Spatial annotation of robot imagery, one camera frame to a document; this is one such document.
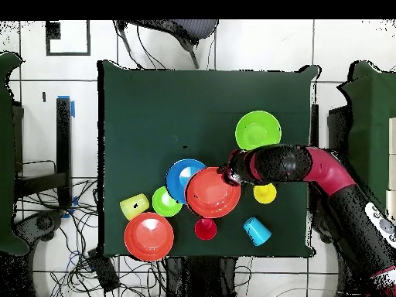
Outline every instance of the green panel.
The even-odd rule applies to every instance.
[[[9,75],[21,64],[14,53],[0,53],[0,251],[24,255],[29,247],[11,229],[14,213],[15,148]]]
[[[281,124],[283,143],[306,145],[309,86],[317,73],[317,67],[301,73],[123,70],[104,61],[105,253],[128,253],[121,200],[144,193],[151,202],[165,184],[168,168],[180,159],[198,159],[207,166],[225,163],[237,148],[237,122],[249,111],[272,113]],[[252,186],[244,186],[237,207],[215,219],[217,236],[211,241],[195,236],[197,217],[183,207],[168,218],[175,232],[169,255],[310,256],[306,184],[277,187],[276,200],[262,205]],[[252,216],[272,232],[260,247],[242,227]]]
[[[386,208],[389,181],[389,118],[396,117],[396,73],[380,72],[367,62],[353,68],[354,80],[343,86],[351,100],[353,126],[350,163]]]

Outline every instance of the small red cup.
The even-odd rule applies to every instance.
[[[195,234],[203,241],[209,241],[216,236],[217,227],[211,219],[200,219],[195,224]]]

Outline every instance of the white tile floor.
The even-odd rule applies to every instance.
[[[61,40],[51,41],[56,51],[85,51],[85,21],[60,22]],[[382,70],[396,65],[396,27],[391,21],[362,20],[220,20],[217,30],[218,70],[284,70],[296,71],[306,64],[321,66],[316,102],[319,104],[319,145],[328,145],[326,116],[328,110],[346,104],[336,86],[347,78],[350,64],[355,60],[371,60]],[[0,51],[20,53],[24,60],[20,69],[12,72],[9,87],[17,101],[25,108],[24,162],[55,160],[55,99],[69,95],[75,101],[76,115],[72,118],[73,183],[97,176],[97,60],[113,60],[123,67],[133,67],[123,42],[117,38],[112,21],[90,21],[90,56],[47,56],[44,22],[0,22]],[[194,70],[187,52],[172,36],[139,29],[146,49],[167,68]],[[129,26],[126,35],[134,58],[144,67],[152,67],[138,41],[136,27]],[[213,35],[200,41],[196,57],[200,69],[208,64],[208,53]],[[209,68],[213,69],[214,46]],[[26,175],[51,172],[49,163],[25,167]],[[77,195],[82,186],[76,186]],[[91,193],[81,203],[94,205]],[[17,218],[27,216],[37,205],[19,202]],[[81,211],[75,212],[81,218]],[[84,228],[88,249],[97,244],[97,218],[90,217],[92,227]],[[68,237],[69,246],[76,250],[76,231],[70,219],[61,225]],[[39,297],[50,297],[54,282],[50,271],[61,278],[70,259],[65,236],[58,230],[48,243],[40,242],[34,261],[34,278]],[[304,288],[335,290],[337,262],[333,246],[325,245],[312,233],[314,258],[240,258],[238,265],[247,265],[253,272],[248,284],[246,268],[237,269],[238,297],[332,297],[333,292],[306,291]],[[141,262],[127,258],[129,267],[137,268]],[[121,282],[126,285],[147,284],[147,268],[130,271],[123,258],[115,259]],[[154,282],[148,274],[149,284]],[[155,287],[150,292],[158,295]],[[120,297],[124,289],[115,291]],[[103,297],[97,292],[93,297]],[[126,291],[123,297],[138,297]]]

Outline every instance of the lime green bowl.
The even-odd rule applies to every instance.
[[[239,148],[246,150],[277,144],[281,136],[281,125],[266,111],[251,111],[239,120],[235,129]]]
[[[165,186],[158,188],[152,195],[152,207],[163,217],[173,217],[182,209],[182,206],[168,194]]]

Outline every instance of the orange bowl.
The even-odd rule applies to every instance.
[[[196,215],[207,219],[229,214],[241,197],[241,186],[230,186],[223,181],[217,167],[197,172],[186,185],[186,202]]]
[[[168,220],[157,213],[145,212],[129,221],[124,241],[129,253],[142,261],[158,261],[173,246],[173,229]]]

